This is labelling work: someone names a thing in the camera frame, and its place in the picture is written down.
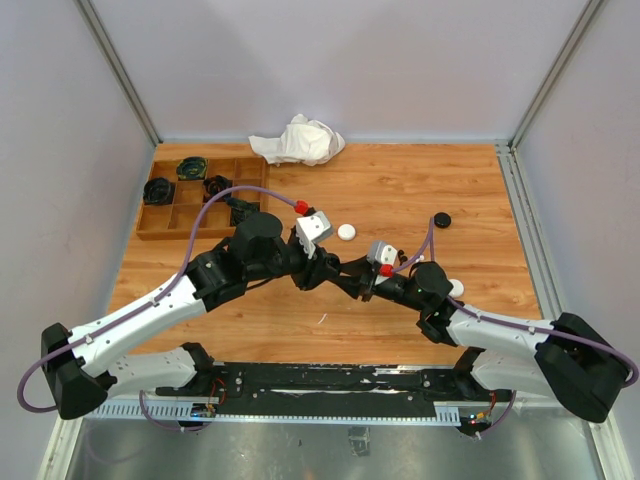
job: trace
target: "white wall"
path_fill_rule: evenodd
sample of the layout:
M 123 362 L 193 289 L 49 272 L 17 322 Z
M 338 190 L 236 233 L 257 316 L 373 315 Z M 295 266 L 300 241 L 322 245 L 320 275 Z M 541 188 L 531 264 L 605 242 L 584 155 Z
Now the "white wall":
M 509 138 L 585 0 L 94 0 L 165 139 Z
M 520 149 L 570 310 L 640 361 L 640 3 L 604 8 Z M 640 386 L 616 409 L 640 477 Z
M 34 478 L 56 414 L 23 412 L 40 332 L 104 312 L 151 148 L 73 2 L 0 15 L 0 476 Z M 50 405 L 37 373 L 28 398 Z

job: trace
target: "small red component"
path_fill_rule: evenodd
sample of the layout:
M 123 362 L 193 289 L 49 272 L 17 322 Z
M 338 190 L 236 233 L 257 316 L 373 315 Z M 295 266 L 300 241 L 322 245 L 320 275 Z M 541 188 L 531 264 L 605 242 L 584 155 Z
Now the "small red component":
M 304 215 L 305 213 L 307 213 L 307 210 L 309 210 L 309 204 L 304 200 L 298 200 L 296 202 L 296 206 L 293 207 L 293 209 L 296 211 L 296 213 Z
M 378 271 L 378 274 L 382 275 L 383 277 L 392 277 L 393 276 L 393 272 L 391 271 L 392 268 L 393 268 L 392 265 L 382 265 L 380 267 L 380 270 Z

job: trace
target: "crumpled white towel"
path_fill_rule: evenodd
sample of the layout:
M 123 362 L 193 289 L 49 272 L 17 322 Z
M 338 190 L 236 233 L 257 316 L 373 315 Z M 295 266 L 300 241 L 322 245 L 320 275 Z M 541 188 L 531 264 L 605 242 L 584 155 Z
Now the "crumpled white towel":
M 324 123 L 298 114 L 287 125 L 280 138 L 249 137 L 251 148 L 267 163 L 327 163 L 345 145 L 344 138 Z

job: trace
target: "wooden table surface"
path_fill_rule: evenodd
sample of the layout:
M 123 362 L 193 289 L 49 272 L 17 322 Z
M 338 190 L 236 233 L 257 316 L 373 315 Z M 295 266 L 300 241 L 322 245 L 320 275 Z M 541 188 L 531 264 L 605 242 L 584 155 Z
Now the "wooden table surface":
M 248 145 L 160 145 L 156 158 L 251 155 Z M 326 165 L 270 167 L 269 187 L 323 210 L 334 227 L 351 223 L 357 236 L 334 235 L 323 246 L 344 262 L 383 239 L 411 255 L 430 215 L 453 219 L 436 230 L 436 259 L 464 283 L 462 299 L 478 308 L 539 318 L 538 306 L 491 145 L 348 145 Z M 269 211 L 291 227 L 295 213 L 270 199 Z M 194 252 L 217 240 L 196 242 Z M 113 293 L 115 310 L 157 287 L 182 262 L 186 240 L 131 236 Z M 200 342 L 217 360 L 336 363 L 455 363 L 461 348 L 434 345 L 416 327 L 418 313 L 374 298 L 363 303 L 327 283 L 310 292 L 289 278 L 247 292 L 220 308 L 156 336 L 135 350 L 171 350 Z

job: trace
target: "white disc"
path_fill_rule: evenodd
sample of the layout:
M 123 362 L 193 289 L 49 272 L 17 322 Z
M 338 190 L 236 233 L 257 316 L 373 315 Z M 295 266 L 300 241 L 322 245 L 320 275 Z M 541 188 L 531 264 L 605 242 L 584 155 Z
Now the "white disc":
M 353 225 L 349 225 L 348 223 L 340 225 L 340 228 L 338 228 L 338 237 L 346 242 L 348 242 L 349 240 L 353 240 L 356 237 L 355 227 Z
M 453 298 L 461 297 L 464 293 L 464 285 L 462 285 L 462 282 L 460 280 L 456 280 L 455 278 L 450 278 L 449 281 L 451 282 L 451 285 L 453 285 L 453 290 L 449 292 L 449 295 L 451 295 Z

